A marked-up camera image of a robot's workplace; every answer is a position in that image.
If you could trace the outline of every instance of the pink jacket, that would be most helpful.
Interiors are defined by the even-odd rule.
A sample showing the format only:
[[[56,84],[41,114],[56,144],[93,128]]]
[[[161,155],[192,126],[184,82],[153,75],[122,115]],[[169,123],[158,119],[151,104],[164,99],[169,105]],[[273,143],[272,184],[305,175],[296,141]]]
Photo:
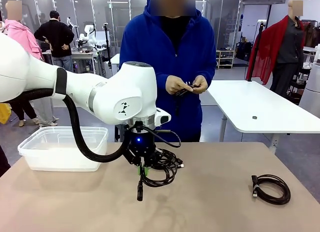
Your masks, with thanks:
[[[20,43],[23,48],[35,58],[41,59],[41,49],[29,28],[15,20],[6,19],[5,28],[7,35]]]

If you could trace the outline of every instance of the black hair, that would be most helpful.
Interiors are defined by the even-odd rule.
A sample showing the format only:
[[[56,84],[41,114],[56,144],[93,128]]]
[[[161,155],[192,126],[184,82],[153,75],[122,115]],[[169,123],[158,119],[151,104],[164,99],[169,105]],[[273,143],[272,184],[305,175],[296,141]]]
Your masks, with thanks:
[[[58,19],[59,17],[59,13],[57,11],[51,11],[50,12],[50,18],[55,18],[55,19]]]

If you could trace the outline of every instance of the yellow bag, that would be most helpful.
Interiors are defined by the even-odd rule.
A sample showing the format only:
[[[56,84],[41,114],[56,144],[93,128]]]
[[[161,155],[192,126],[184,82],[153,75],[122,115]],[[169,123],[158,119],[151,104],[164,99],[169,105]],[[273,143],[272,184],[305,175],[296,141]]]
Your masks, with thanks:
[[[0,103],[0,123],[5,124],[9,120],[11,109],[8,104]]]

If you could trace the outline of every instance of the blue jacket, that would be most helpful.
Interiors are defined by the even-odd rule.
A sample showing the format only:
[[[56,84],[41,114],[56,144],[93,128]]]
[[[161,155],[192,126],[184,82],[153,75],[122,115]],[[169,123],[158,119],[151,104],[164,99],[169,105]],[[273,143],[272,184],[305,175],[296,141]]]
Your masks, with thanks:
[[[172,115],[171,122],[164,124],[161,129],[170,129],[181,139],[200,133],[202,109],[199,95],[186,95],[179,102],[177,113],[175,98],[166,91],[169,75],[180,77],[191,84],[196,76],[203,75],[208,85],[214,77],[215,35],[200,11],[196,10],[195,16],[191,17],[176,54],[171,40],[161,29],[160,18],[151,16],[151,3],[147,0],[144,13],[133,18],[123,33],[120,66],[127,61],[144,62],[154,68],[157,81],[156,106]]]

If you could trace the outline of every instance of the black jacket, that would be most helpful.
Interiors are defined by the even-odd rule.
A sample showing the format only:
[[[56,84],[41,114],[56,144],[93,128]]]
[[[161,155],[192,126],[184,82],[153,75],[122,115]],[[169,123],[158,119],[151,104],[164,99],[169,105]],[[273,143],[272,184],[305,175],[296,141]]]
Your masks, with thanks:
[[[61,58],[71,55],[70,43],[74,39],[74,33],[64,23],[57,20],[50,20],[42,24],[39,29],[34,33],[34,37],[40,41],[47,39],[52,46],[52,56],[55,58]],[[68,50],[63,50],[62,46],[69,45]]]

